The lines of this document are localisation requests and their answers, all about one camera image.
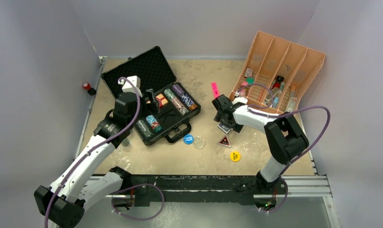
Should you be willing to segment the red Texas Hold'em card box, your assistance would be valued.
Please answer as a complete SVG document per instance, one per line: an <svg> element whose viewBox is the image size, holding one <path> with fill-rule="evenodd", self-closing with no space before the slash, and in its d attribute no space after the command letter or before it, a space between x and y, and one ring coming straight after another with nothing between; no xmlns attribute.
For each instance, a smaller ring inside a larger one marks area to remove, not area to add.
<svg viewBox="0 0 383 228"><path fill-rule="evenodd" d="M149 100L146 102L146 105L149 109L153 108L162 108L166 104L168 104L167 98L161 93L152 98L152 95L148 96Z"/></svg>

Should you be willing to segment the blue playing card deck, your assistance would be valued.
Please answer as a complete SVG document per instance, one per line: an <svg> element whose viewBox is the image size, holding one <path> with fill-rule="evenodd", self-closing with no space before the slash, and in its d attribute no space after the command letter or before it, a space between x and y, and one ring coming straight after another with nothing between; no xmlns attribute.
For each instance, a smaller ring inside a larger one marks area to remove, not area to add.
<svg viewBox="0 0 383 228"><path fill-rule="evenodd" d="M231 128L225 126L223 123L219 123L217 126L224 134L228 134L232 131Z"/></svg>

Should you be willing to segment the red triangular button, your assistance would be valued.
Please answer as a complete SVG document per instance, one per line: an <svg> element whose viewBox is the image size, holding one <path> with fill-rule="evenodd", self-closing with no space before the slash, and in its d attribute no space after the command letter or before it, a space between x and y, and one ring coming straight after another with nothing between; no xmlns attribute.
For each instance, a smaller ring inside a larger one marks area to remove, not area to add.
<svg viewBox="0 0 383 228"><path fill-rule="evenodd" d="M229 137L228 135L224 135L221 140L219 140L219 142L217 143L217 145L221 145L221 146L225 146L225 147L231 147L231 143L230 143L230 140L229 140Z"/></svg>

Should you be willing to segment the clear round disc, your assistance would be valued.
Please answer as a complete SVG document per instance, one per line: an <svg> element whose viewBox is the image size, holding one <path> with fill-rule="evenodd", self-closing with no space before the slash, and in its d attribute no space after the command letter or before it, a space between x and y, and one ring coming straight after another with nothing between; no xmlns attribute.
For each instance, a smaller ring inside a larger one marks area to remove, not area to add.
<svg viewBox="0 0 383 228"><path fill-rule="evenodd" d="M193 146L196 149L202 149L205 146L205 140L201 137L196 137L193 141Z"/></svg>

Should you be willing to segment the yellow round button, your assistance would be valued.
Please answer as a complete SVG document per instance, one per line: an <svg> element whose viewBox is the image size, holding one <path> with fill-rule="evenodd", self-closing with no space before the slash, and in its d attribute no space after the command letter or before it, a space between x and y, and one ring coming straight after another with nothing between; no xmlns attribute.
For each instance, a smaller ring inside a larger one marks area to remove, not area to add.
<svg viewBox="0 0 383 228"><path fill-rule="evenodd" d="M233 162L238 162L241 159L241 154L238 151L232 151L230 153L230 160Z"/></svg>

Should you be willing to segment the blue round dealer button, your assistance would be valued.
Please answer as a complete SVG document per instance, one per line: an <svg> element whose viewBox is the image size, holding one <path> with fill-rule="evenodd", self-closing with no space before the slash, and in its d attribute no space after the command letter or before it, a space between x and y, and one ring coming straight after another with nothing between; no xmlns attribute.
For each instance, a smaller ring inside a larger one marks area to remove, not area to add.
<svg viewBox="0 0 383 228"><path fill-rule="evenodd" d="M183 142L187 145L190 145L194 142L194 137L193 135L190 135L190 134L186 134L184 137L183 137Z"/></svg>

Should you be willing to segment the green white chip stack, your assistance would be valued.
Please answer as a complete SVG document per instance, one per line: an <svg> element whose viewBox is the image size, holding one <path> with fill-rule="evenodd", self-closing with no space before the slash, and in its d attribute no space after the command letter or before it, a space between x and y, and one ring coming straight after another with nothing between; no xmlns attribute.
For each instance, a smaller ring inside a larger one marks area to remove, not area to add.
<svg viewBox="0 0 383 228"><path fill-rule="evenodd" d="M170 89L165 89L164 94L166 98L176 107L180 114L186 115L189 112Z"/></svg>

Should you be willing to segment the purple chip stack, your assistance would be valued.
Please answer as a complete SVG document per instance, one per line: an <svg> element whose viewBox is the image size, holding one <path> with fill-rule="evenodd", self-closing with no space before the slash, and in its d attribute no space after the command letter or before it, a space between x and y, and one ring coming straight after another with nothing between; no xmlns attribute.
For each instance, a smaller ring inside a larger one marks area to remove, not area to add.
<svg viewBox="0 0 383 228"><path fill-rule="evenodd" d="M179 84L174 84L172 86L172 90L178 95L182 96L185 92L184 90L179 86Z"/></svg>

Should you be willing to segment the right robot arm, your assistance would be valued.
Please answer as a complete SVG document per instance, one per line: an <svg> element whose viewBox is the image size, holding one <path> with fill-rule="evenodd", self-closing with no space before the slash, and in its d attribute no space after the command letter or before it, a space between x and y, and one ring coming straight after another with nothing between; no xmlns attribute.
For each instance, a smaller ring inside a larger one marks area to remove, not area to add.
<svg viewBox="0 0 383 228"><path fill-rule="evenodd" d="M212 101L217 113L214 121L240 133L248 126L265 134L271 156L267 164L256 175L257 189L268 193L275 187L275 181L292 159L299 156L309 146L296 118L289 113L285 117L266 113L249 107L245 102L231 101L220 95Z"/></svg>

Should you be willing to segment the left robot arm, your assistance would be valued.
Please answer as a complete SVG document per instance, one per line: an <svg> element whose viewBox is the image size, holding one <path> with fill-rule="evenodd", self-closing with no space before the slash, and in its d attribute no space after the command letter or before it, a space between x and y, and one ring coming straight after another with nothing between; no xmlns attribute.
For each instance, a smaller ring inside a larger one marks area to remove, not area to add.
<svg viewBox="0 0 383 228"><path fill-rule="evenodd" d="M120 167L112 168L96 182L87 185L96 168L131 133L141 110L138 88L128 89L116 100L94 131L88 144L69 168L48 187L39 186L34 197L46 228L73 228L84 213L111 193L126 194L146 189L149 183L136 183L134 176Z"/></svg>

